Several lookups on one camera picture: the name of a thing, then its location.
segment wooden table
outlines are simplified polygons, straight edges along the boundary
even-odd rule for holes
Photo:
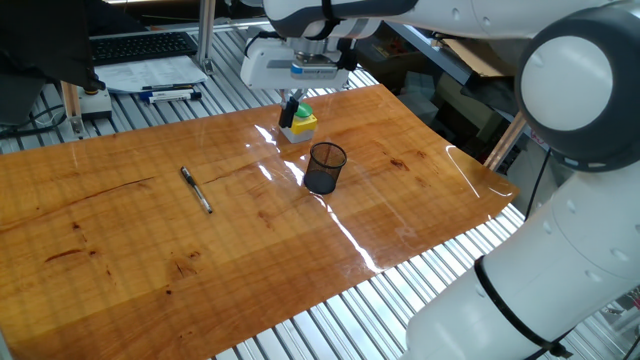
[[[309,193],[277,106],[0,156],[18,359],[205,359],[496,215],[517,189],[384,87],[310,99],[349,156]],[[187,166],[214,208],[180,175]]]

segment keyboard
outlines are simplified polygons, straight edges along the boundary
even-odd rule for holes
[[[91,39],[93,65],[194,55],[198,45],[184,32]]]

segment cardboard box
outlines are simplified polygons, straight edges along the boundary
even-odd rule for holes
[[[502,60],[487,42],[472,39],[443,42],[480,76],[515,76],[517,73],[517,68]]]

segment pen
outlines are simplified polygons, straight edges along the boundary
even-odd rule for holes
[[[191,177],[189,170],[187,170],[187,168],[183,166],[180,169],[180,172],[182,173],[182,176],[184,176],[184,179],[187,180],[189,185],[191,185],[191,187],[193,187],[193,189],[196,191],[196,195],[198,195],[198,198],[200,199],[202,205],[204,205],[205,210],[207,210],[209,214],[212,214],[213,210],[211,209],[211,206],[207,202],[207,199],[204,198],[204,195],[202,195],[202,192],[200,192],[200,189],[198,188],[198,185],[196,185],[196,181],[193,180],[193,177]]]
[[[193,88],[193,84],[169,84],[169,85],[153,85],[143,86],[143,91],[149,90],[175,90],[175,89],[190,89]]]
[[[141,92],[140,93],[140,100],[148,100],[149,98],[152,98],[152,97],[164,97],[164,96],[193,94],[195,92],[196,92],[195,89],[145,91],[145,92]]]
[[[191,94],[182,94],[182,95],[171,95],[171,96],[152,96],[148,99],[142,99],[149,104],[155,104],[160,101],[175,101],[175,100],[198,100],[202,99],[202,93],[191,93]]]

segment yellow block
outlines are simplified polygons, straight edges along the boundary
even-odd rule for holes
[[[318,118],[311,115],[306,119],[295,117],[291,125],[291,132],[294,135],[300,135],[307,130],[314,131],[318,127]]]

